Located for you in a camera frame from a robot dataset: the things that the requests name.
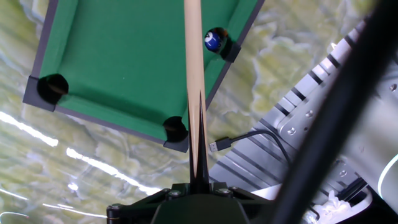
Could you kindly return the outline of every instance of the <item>screw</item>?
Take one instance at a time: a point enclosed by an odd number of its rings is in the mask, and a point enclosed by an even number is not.
[[[390,86],[390,90],[391,91],[395,91],[397,89],[397,84],[392,84],[391,86]]]
[[[115,203],[115,204],[112,204],[111,206],[112,206],[112,208],[120,208],[120,207],[122,207],[122,204]]]
[[[339,173],[339,175],[340,175],[340,177],[344,177],[345,175],[347,175],[347,171],[342,170],[342,171]]]
[[[296,133],[296,129],[291,128],[290,130],[287,131],[288,135],[294,135],[294,133]]]
[[[179,191],[179,190],[172,190],[169,192],[169,195],[171,195],[171,196],[178,196],[180,194],[181,194],[181,191]]]
[[[229,194],[231,191],[230,190],[228,190],[228,189],[218,189],[217,190],[219,193],[222,193],[222,194]]]
[[[312,118],[312,116],[313,116],[313,111],[312,111],[312,110],[308,111],[308,112],[305,114],[305,116],[308,117],[308,118]]]

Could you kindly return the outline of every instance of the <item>green marble surface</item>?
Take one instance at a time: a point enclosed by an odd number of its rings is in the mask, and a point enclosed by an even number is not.
[[[48,2],[0,0],[0,222],[104,223],[109,204],[187,182],[188,155],[22,103]],[[249,131],[372,3],[266,0],[208,109],[209,141]]]

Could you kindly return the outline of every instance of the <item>blue billiard ball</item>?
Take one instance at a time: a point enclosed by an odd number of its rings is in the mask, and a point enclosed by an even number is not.
[[[209,31],[205,37],[206,48],[212,52],[217,52],[221,48],[221,38],[215,32]]]

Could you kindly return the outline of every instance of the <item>pool table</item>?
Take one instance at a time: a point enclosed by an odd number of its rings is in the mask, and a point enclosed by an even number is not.
[[[226,47],[205,47],[210,104],[264,0],[202,0],[203,35],[221,27]],[[186,152],[183,0],[50,0],[24,103]]]

